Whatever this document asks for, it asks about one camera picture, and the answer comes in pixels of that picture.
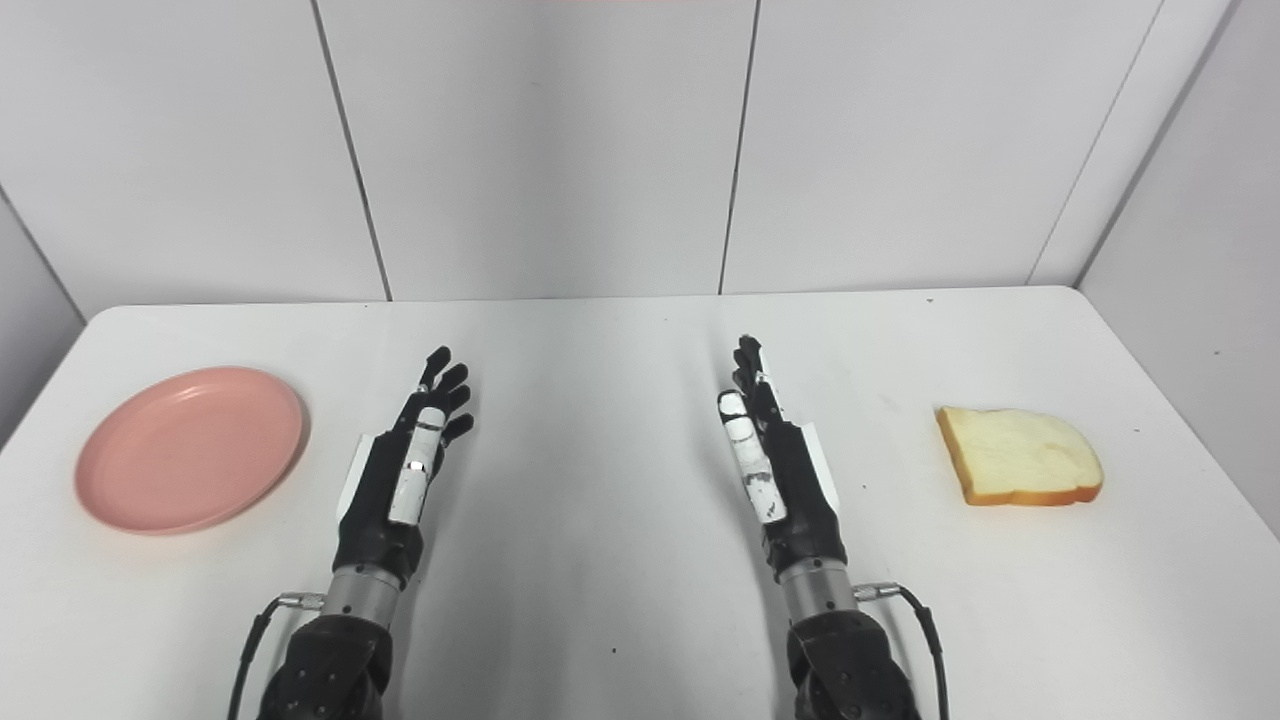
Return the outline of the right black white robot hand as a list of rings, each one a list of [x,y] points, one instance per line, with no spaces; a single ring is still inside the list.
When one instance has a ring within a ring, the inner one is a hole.
[[[733,388],[716,406],[773,578],[810,561],[845,564],[838,502],[814,430],[786,418],[755,337],[739,338],[733,363]]]

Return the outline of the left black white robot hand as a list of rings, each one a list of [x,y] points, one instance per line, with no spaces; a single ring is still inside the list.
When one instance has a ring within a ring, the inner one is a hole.
[[[389,430],[376,436],[339,521],[332,568],[376,570],[406,588],[424,552],[425,500],[451,443],[474,428],[468,368],[440,346]]]

